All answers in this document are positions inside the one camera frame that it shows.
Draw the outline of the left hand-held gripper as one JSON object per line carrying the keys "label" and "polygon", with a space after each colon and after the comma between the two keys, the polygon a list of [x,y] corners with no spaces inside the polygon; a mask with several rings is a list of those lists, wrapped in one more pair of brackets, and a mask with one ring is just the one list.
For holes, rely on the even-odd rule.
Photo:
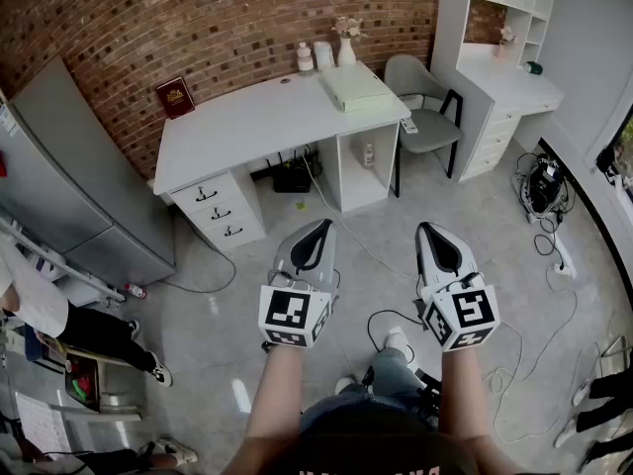
{"label": "left hand-held gripper", "polygon": [[[333,315],[340,273],[334,269],[336,227],[321,219],[294,231],[278,247],[259,297],[261,347],[311,348]],[[310,272],[316,285],[289,272]]]}

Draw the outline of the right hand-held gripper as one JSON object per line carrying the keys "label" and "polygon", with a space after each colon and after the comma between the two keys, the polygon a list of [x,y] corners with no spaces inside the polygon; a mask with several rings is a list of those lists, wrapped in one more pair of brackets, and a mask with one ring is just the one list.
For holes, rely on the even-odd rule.
{"label": "right hand-held gripper", "polygon": [[470,247],[447,229],[422,222],[416,252],[421,287],[414,303],[424,327],[443,352],[484,343],[499,326],[497,296]]}

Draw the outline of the pale green folder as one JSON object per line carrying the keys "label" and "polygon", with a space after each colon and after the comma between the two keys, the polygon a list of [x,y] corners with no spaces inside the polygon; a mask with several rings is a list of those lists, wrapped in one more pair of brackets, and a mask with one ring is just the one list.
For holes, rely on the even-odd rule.
{"label": "pale green folder", "polygon": [[345,113],[385,108],[397,99],[362,62],[328,69],[322,74],[322,79],[338,108]]}

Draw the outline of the person's left forearm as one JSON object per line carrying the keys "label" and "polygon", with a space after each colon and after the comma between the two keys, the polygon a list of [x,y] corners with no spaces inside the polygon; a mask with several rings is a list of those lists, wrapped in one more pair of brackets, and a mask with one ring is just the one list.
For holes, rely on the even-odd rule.
{"label": "person's left forearm", "polygon": [[271,348],[251,406],[246,440],[276,444],[299,434],[304,356],[297,347]]}

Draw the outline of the person's right white shoe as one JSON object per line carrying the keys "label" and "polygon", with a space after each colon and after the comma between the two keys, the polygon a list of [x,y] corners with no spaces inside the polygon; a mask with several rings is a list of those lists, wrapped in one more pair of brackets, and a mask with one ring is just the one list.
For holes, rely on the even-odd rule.
{"label": "person's right white shoe", "polygon": [[407,341],[407,337],[402,331],[391,332],[385,340],[385,349],[397,350],[405,357],[407,365],[411,365],[415,362],[415,354]]}

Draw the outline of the grey upholstered chair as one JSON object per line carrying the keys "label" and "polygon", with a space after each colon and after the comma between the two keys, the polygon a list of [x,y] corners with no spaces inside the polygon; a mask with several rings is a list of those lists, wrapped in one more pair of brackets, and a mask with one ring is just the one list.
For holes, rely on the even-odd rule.
{"label": "grey upholstered chair", "polygon": [[401,195],[401,151],[405,149],[413,154],[437,151],[450,147],[446,175],[453,176],[457,153],[457,144],[463,136],[461,118],[463,97],[455,90],[445,88],[429,72],[416,57],[408,54],[397,54],[387,60],[384,71],[384,82],[403,103],[409,99],[421,97],[439,100],[438,110],[423,106],[410,109],[410,116],[418,128],[417,134],[407,134],[401,123],[397,138],[394,170],[394,194]]}

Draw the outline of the person's blue jeans legs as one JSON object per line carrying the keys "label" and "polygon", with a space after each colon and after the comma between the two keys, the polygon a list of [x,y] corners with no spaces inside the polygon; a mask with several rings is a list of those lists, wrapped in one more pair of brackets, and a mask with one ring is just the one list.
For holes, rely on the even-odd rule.
{"label": "person's blue jeans legs", "polygon": [[369,370],[373,374],[372,390],[362,383],[352,383],[340,393],[322,399],[302,414],[301,433],[349,407],[354,411],[386,408],[404,412],[416,417],[425,427],[437,430],[438,405],[424,394],[421,381],[407,367],[406,356],[400,350],[383,349],[372,358]]}

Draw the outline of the white desk with drawers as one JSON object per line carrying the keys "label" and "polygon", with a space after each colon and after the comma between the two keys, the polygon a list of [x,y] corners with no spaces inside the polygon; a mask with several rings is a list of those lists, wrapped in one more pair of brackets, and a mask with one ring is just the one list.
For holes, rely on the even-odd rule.
{"label": "white desk with drawers", "polygon": [[[341,213],[353,212],[388,197],[400,122],[409,115],[398,97],[385,108],[342,112],[320,74],[258,83],[165,123],[153,192],[226,251],[265,236],[248,164],[316,149],[320,181]],[[365,142],[374,147],[372,169],[362,164]]]}

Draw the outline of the clear bottle with pink lid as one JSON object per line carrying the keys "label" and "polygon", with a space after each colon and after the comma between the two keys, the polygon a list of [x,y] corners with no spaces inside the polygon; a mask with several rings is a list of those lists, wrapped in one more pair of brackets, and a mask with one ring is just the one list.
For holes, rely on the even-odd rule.
{"label": "clear bottle with pink lid", "polygon": [[305,42],[300,42],[297,48],[297,63],[299,73],[302,76],[312,75],[315,71],[315,64],[312,50]]}

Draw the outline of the white vase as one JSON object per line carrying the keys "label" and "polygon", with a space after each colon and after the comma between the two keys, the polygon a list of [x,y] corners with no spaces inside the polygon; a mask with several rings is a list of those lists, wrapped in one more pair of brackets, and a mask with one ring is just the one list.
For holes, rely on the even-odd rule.
{"label": "white vase", "polygon": [[341,37],[339,51],[337,55],[337,61],[336,61],[337,66],[343,67],[343,66],[355,65],[356,61],[357,59],[356,59],[356,55],[351,44],[351,39]]}

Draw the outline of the person's black shirt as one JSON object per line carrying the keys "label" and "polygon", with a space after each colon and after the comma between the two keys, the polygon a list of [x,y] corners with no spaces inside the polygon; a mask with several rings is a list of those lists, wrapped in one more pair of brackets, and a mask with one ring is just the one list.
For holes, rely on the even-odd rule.
{"label": "person's black shirt", "polygon": [[292,438],[248,438],[223,475],[558,475],[496,453],[481,436],[432,432],[404,411],[345,406]]}

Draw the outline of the dark red book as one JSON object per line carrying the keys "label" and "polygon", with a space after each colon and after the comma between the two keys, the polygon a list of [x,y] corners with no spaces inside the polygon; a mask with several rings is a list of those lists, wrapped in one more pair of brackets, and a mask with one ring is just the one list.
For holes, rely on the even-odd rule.
{"label": "dark red book", "polygon": [[158,85],[155,92],[167,117],[171,120],[195,110],[195,103],[182,76]]}

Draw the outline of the small pink potted flowers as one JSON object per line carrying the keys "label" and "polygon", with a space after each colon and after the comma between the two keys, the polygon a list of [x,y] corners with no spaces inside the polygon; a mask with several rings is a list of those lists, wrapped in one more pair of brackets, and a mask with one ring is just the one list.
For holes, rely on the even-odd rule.
{"label": "small pink potted flowers", "polygon": [[506,49],[515,44],[517,41],[517,34],[515,34],[512,28],[508,25],[503,26],[498,30],[499,40],[495,49],[495,57],[497,59],[503,59],[505,57]]}

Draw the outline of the pink flower bouquet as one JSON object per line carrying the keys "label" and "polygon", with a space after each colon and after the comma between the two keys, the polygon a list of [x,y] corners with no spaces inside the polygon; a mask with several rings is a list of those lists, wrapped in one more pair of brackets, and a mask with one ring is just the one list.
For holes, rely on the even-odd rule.
{"label": "pink flower bouquet", "polygon": [[348,16],[337,17],[331,30],[341,39],[360,40],[366,37],[362,28],[362,19]]}

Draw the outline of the grey refrigerator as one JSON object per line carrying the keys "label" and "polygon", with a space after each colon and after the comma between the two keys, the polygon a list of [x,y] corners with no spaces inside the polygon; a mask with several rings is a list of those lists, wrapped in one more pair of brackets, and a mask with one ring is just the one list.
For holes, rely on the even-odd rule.
{"label": "grey refrigerator", "polygon": [[0,107],[0,208],[118,288],[175,271],[173,222],[111,140],[60,57]]}

